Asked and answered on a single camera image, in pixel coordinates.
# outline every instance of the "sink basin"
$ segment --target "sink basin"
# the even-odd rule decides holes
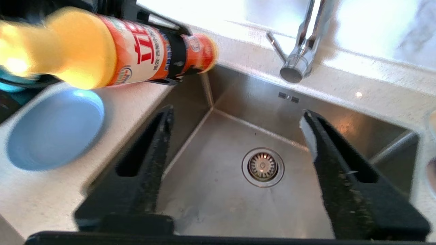
[[[418,136],[403,127],[216,67],[158,106],[175,124],[157,212],[181,235],[334,238],[299,121],[324,116],[406,197]]]

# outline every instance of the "faucet spout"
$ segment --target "faucet spout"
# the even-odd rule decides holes
[[[318,44],[328,30],[333,7],[333,0],[309,0],[304,21],[298,28],[295,47],[287,58],[273,34],[267,34],[284,62],[280,75],[288,82],[300,82],[312,71]]]

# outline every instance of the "teal object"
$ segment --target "teal object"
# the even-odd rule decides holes
[[[12,129],[6,152],[23,170],[50,170],[68,164],[96,142],[105,109],[93,91],[68,89],[31,108]]]
[[[39,76],[36,76],[34,79],[27,79],[27,78],[15,76],[15,75],[10,74],[5,68],[0,66],[0,78],[4,79],[4,80],[8,80],[11,82],[18,82],[18,83],[22,83],[22,84],[33,84],[36,82],[38,77]],[[0,89],[5,91],[5,92],[16,93],[16,92],[23,91],[25,88],[12,86],[12,85],[8,85],[8,84],[4,84],[4,83],[0,82]]]

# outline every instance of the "countertop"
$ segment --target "countertop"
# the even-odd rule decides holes
[[[436,108],[433,71],[322,46],[312,74],[298,84],[290,84],[279,77],[282,63],[269,46],[264,29],[225,21],[209,24],[207,30],[191,27],[194,32],[203,32],[217,42],[220,65],[417,131],[421,141],[411,202],[436,224],[436,199],[426,173],[426,164],[435,156],[436,147],[428,127],[429,113]],[[294,43],[289,37],[279,37],[279,40]],[[72,212],[84,199],[83,185],[101,171],[171,90],[171,87],[152,83],[98,89],[107,118],[104,134],[93,149],[55,170],[17,169],[5,152],[10,129],[38,100],[67,87],[61,83],[48,88],[0,126],[0,214],[23,237],[41,230],[76,230]],[[436,233],[428,240],[436,241]]]

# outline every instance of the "sink drain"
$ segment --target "sink drain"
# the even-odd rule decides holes
[[[242,160],[245,178],[255,186],[270,187],[283,177],[284,165],[277,152],[268,148],[255,148]]]

